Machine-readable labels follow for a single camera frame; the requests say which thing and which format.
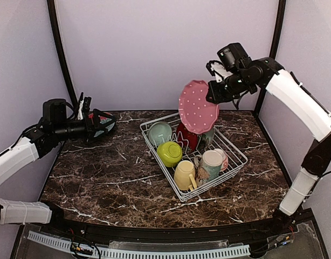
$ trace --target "lime green cup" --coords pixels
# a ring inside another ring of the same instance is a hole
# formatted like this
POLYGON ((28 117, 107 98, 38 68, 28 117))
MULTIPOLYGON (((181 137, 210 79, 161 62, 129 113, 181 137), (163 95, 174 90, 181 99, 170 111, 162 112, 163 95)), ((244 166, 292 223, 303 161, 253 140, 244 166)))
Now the lime green cup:
POLYGON ((182 149, 178 143, 168 141, 159 145, 157 155, 166 167, 174 167, 181 161, 182 149))

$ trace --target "cup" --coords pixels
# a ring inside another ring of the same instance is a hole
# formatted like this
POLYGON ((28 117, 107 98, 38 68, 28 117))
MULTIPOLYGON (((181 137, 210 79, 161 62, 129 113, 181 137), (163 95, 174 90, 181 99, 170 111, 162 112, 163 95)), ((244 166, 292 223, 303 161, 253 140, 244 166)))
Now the cup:
POLYGON ((182 150, 178 143, 168 141, 158 146, 157 155, 166 167, 174 167, 182 158, 182 150))
POLYGON ((214 150, 205 151, 203 155, 196 155, 194 164, 198 168, 197 186, 204 185, 215 179, 219 174, 222 163, 222 155, 214 150))
POLYGON ((183 160, 178 163, 175 174, 174 181, 180 190, 191 191, 198 188, 195 180, 196 170, 191 161, 183 160))
POLYGON ((204 142, 204 148, 208 148, 211 145, 214 137, 215 137, 215 128, 214 127, 212 127, 211 130, 209 130, 201 135, 201 138, 202 138, 201 141, 204 142))
POLYGON ((176 138, 177 143, 182 146, 182 151, 184 153, 192 153, 198 145, 198 135, 192 132, 189 132, 183 123, 179 123, 176 128, 176 138))
POLYGON ((222 163, 222 167, 220 168, 221 171, 224 171, 228 168, 228 164, 229 164, 229 161, 228 161, 228 156, 226 155, 226 153, 220 149, 220 148, 215 148, 214 151, 218 152, 222 158, 223 158, 223 163, 222 163))
POLYGON ((170 141, 172 129, 166 122, 160 121, 152 124, 149 129, 148 139, 154 147, 170 141))

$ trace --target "white wall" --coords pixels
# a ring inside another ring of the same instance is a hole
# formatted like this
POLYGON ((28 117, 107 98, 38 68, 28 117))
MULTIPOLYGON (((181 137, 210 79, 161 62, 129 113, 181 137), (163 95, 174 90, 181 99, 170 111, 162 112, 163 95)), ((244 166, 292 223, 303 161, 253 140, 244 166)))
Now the white wall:
MULTIPOLYGON (((212 80, 206 63, 232 42, 241 42, 251 57, 268 56, 277 5, 277 0, 57 1, 75 89, 103 110, 177 109, 185 84, 212 80)), ((256 98, 246 96, 240 108, 252 110, 256 98)))
MULTIPOLYGON (((331 0, 287 1, 277 60, 331 111, 331 0)), ((313 141, 311 133, 270 95, 261 119, 294 179, 313 141)), ((331 175, 320 181, 305 207, 312 207, 331 258, 331 175)))
MULTIPOLYGON (((46 1, 0 1, 0 152, 38 122, 42 103, 66 98, 46 1)), ((19 171, 0 197, 36 201, 56 152, 19 171)), ((10 257, 18 226, 0 226, 0 259, 10 257)))

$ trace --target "light green bowl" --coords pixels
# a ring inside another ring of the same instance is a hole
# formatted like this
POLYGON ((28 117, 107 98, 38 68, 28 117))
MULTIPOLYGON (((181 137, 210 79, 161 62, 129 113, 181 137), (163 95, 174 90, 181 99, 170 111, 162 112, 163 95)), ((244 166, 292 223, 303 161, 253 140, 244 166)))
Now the light green bowl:
POLYGON ((149 129, 148 139, 153 146, 158 147, 171 139, 172 130, 166 122, 156 122, 149 129))
POLYGON ((168 141, 159 145, 157 155, 166 167, 174 167, 181 161, 182 149, 178 143, 168 141))

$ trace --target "pink plate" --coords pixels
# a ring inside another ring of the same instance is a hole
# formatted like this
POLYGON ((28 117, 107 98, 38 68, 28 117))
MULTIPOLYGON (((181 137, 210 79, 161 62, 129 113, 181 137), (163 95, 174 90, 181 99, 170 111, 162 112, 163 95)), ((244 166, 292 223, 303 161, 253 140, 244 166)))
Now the pink plate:
POLYGON ((202 134, 212 129, 219 115, 219 106, 206 100, 209 86, 193 80, 183 89, 178 103, 182 123, 188 131, 202 134))

